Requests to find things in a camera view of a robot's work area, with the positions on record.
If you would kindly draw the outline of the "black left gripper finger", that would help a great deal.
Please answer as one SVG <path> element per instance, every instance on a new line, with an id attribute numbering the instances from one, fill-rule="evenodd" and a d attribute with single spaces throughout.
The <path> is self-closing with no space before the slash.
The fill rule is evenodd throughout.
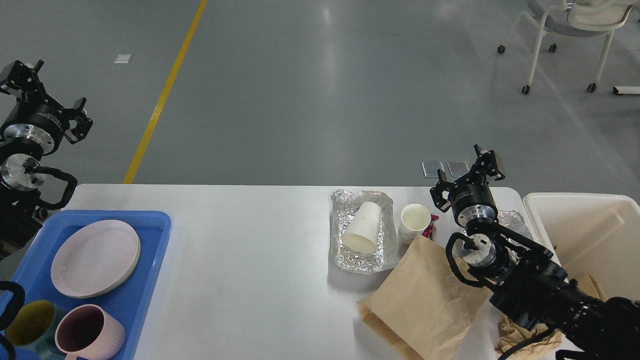
<path id="1" fill-rule="evenodd" d="M 44 65 L 39 59 L 35 65 L 25 64 L 20 60 L 8 64 L 2 69 L 0 86 L 3 94 L 16 97 L 16 104 L 48 104 L 48 94 L 39 80 L 38 72 Z"/>
<path id="2" fill-rule="evenodd" d="M 87 98 L 82 96 L 73 107 L 62 109 L 62 120 L 64 125 L 64 137 L 69 144 L 77 144 L 86 139 L 93 126 L 93 120 L 87 116 L 85 105 Z"/>

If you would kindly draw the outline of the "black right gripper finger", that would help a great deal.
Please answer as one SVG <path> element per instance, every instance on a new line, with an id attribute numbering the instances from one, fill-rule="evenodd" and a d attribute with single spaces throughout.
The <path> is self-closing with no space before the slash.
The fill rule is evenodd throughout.
<path id="1" fill-rule="evenodd" d="M 451 209 L 451 201 L 448 194 L 457 187 L 455 182 L 448 181 L 445 172 L 442 169 L 437 170 L 438 181 L 430 189 L 432 202 L 437 210 L 442 213 Z"/>
<path id="2" fill-rule="evenodd" d="M 500 155 L 479 145 L 474 145 L 473 149 L 477 158 L 465 175 L 466 183 L 489 186 L 491 182 L 500 182 L 506 178 Z"/>

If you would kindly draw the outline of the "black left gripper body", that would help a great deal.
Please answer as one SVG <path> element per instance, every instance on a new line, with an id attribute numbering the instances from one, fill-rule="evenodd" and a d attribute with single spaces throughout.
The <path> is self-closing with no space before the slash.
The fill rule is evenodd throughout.
<path id="1" fill-rule="evenodd" d="M 69 122 L 54 107 L 18 102 L 1 125 L 1 141 L 25 138 L 37 143 L 46 156 L 57 151 L 68 129 Z"/>

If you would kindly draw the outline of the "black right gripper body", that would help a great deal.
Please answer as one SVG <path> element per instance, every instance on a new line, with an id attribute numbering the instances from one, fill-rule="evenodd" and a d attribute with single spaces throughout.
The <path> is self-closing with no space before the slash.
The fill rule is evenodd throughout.
<path id="1" fill-rule="evenodd" d="M 486 183 L 454 187 L 450 191 L 450 205 L 455 223 L 459 227 L 466 227 L 476 221 L 493 223 L 498 219 L 499 211 Z"/>

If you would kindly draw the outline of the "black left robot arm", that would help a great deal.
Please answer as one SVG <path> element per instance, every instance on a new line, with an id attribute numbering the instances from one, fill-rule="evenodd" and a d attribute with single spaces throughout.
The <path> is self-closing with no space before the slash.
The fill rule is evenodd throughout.
<path id="1" fill-rule="evenodd" d="M 93 126 L 85 111 L 85 97 L 73 107 L 64 107 L 48 94 L 39 78 L 43 65 L 43 60 L 35 64 L 16 60 L 1 73 L 1 92 L 16 98 L 1 125 L 1 259 L 25 247 L 41 230 L 41 219 L 48 211 L 68 205 L 78 186 L 77 178 L 43 166 L 41 160 L 56 152 L 63 140 L 70 144 L 83 141 Z M 41 198 L 46 176 L 66 182 L 55 203 Z"/>

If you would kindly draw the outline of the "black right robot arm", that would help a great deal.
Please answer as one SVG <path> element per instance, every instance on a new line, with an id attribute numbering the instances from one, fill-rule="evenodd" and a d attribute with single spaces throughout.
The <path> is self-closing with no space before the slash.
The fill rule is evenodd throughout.
<path id="1" fill-rule="evenodd" d="M 505 178 L 493 150 L 474 145 L 469 170 L 449 181 L 439 169 L 430 189 L 435 207 L 452 210 L 463 232 L 450 235 L 446 260 L 462 284 L 492 292 L 490 303 L 514 323 L 531 331 L 547 330 L 519 342 L 510 356 L 559 331 L 578 350 L 557 350 L 557 360 L 632 360 L 639 358 L 639 302 L 625 297 L 599 300 L 581 291 L 578 281 L 553 261 L 550 249 L 499 223 L 490 182 Z"/>

